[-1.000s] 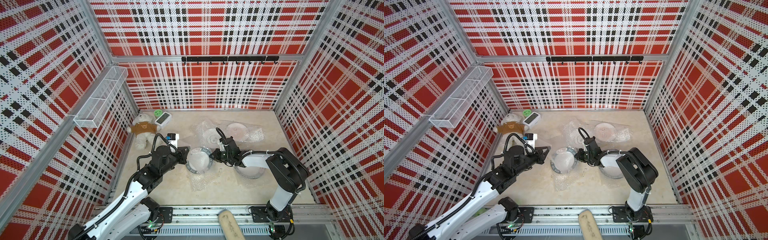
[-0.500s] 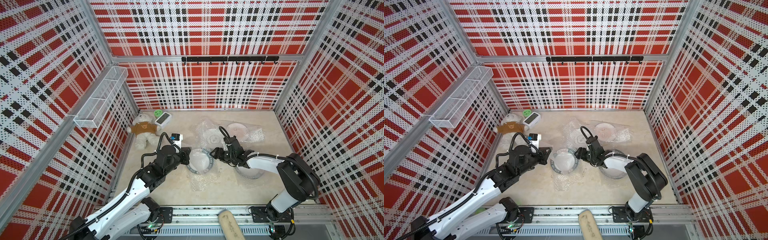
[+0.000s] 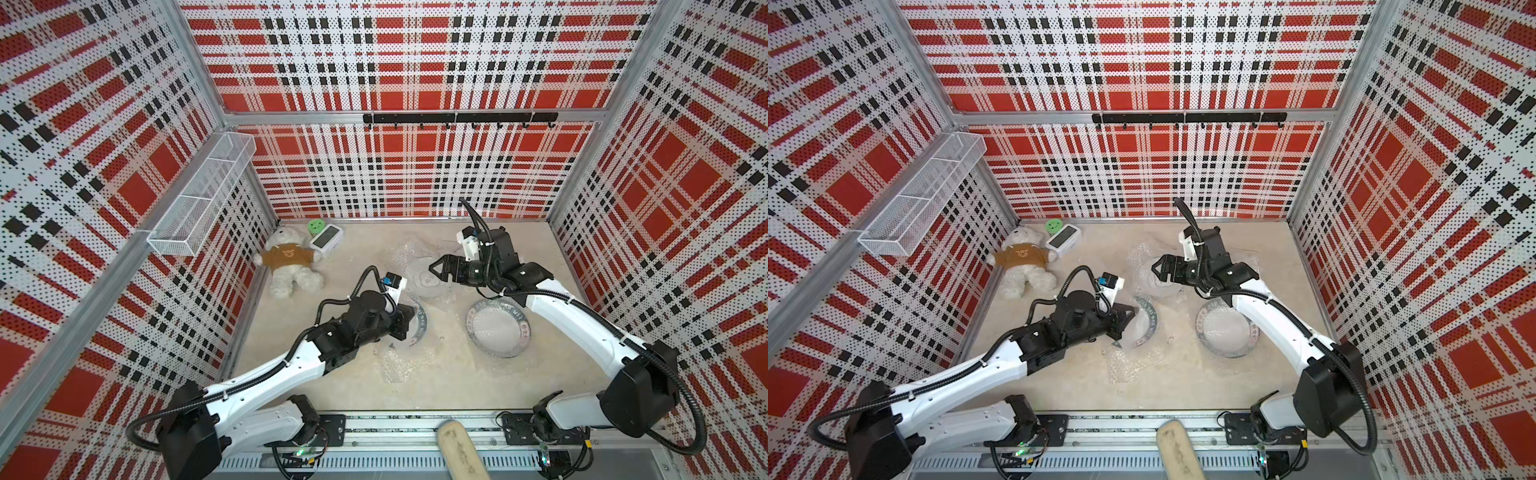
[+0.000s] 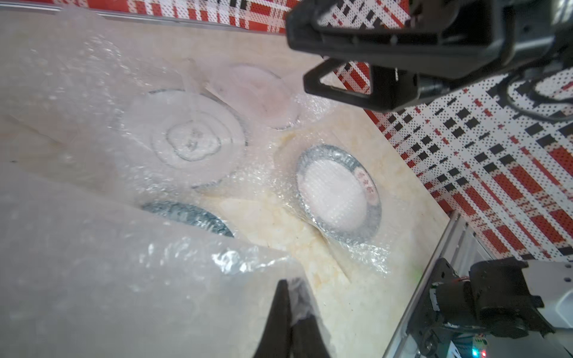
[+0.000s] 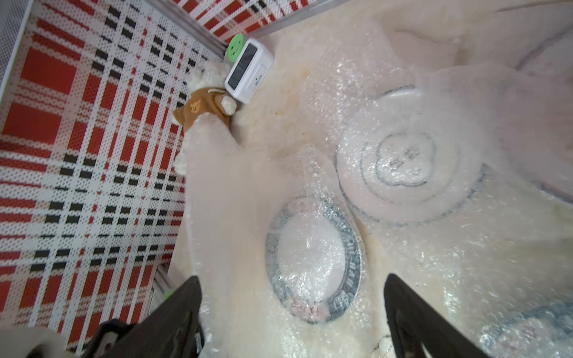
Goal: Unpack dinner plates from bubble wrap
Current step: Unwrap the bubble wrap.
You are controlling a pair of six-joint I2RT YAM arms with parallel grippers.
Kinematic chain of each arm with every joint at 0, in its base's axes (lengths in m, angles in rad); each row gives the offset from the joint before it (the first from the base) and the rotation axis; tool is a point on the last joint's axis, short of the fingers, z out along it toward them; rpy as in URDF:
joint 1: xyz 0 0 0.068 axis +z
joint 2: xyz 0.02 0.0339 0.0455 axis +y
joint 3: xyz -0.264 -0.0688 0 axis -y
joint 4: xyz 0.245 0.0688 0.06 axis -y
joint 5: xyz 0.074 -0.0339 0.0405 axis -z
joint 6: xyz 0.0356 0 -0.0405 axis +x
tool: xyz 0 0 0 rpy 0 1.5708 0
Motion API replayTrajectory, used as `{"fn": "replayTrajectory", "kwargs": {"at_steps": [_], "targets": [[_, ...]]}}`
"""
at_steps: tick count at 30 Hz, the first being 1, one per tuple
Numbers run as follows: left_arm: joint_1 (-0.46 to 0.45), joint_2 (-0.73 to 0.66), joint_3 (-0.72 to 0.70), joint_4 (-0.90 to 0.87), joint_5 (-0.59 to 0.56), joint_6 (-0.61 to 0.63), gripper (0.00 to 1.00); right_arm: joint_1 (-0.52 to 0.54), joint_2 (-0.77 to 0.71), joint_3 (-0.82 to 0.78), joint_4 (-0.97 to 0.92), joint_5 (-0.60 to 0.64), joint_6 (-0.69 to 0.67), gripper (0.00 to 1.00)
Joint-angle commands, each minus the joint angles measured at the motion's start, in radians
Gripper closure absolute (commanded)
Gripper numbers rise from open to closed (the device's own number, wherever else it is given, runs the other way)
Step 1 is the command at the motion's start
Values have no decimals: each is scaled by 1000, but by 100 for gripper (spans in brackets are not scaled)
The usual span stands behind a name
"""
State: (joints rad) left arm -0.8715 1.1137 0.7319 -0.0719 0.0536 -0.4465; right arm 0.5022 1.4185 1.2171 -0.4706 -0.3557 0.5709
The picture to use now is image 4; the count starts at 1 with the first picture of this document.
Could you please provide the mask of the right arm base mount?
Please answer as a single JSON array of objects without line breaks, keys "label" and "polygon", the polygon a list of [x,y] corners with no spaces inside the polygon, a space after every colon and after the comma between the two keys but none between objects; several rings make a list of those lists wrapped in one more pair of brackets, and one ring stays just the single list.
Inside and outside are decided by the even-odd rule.
[{"label": "right arm base mount", "polygon": [[424,357],[446,357],[463,336],[520,340],[540,334],[572,354],[572,264],[514,257],[473,264],[459,276],[434,264],[406,332]]}]

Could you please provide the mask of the green rimmed plate front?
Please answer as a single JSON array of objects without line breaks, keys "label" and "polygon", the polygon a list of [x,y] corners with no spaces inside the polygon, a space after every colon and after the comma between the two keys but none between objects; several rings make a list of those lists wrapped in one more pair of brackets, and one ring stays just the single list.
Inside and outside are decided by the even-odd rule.
[{"label": "green rimmed plate front", "polygon": [[212,234],[234,238],[233,231],[222,219],[208,210],[192,204],[175,201],[152,201],[142,205],[141,209],[165,219],[201,228]]}]

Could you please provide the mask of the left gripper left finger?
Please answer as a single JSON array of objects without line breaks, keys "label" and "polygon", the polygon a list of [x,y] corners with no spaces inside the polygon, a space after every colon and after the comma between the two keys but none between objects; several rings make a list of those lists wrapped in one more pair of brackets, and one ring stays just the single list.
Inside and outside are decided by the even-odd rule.
[{"label": "left gripper left finger", "polygon": [[288,281],[279,280],[267,317],[267,323],[254,358],[290,357],[292,343],[291,320],[292,310]]}]

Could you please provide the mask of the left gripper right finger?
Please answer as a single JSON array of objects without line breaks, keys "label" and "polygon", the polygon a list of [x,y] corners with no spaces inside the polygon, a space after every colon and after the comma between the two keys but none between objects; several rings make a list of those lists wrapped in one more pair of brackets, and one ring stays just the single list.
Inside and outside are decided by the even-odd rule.
[{"label": "left gripper right finger", "polygon": [[330,357],[319,327],[312,292],[304,279],[288,281],[292,357]]}]

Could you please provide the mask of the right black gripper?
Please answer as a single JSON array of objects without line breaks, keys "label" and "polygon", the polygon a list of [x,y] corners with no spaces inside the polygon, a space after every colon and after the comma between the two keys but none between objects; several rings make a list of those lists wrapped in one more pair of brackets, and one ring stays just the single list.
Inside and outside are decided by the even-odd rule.
[{"label": "right black gripper", "polygon": [[304,90],[377,112],[395,112],[501,76],[499,96],[523,81],[527,97],[572,66],[570,1],[415,1],[404,28],[331,28],[334,1],[302,1],[286,18],[291,49],[323,56]]}]

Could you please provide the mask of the bubble wrap sheet front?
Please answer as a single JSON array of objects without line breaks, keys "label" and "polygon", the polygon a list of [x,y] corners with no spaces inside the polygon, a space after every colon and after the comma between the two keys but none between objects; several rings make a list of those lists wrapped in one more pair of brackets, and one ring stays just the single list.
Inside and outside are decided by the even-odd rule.
[{"label": "bubble wrap sheet front", "polygon": [[3,357],[254,357],[292,279],[284,251],[1,166]]}]

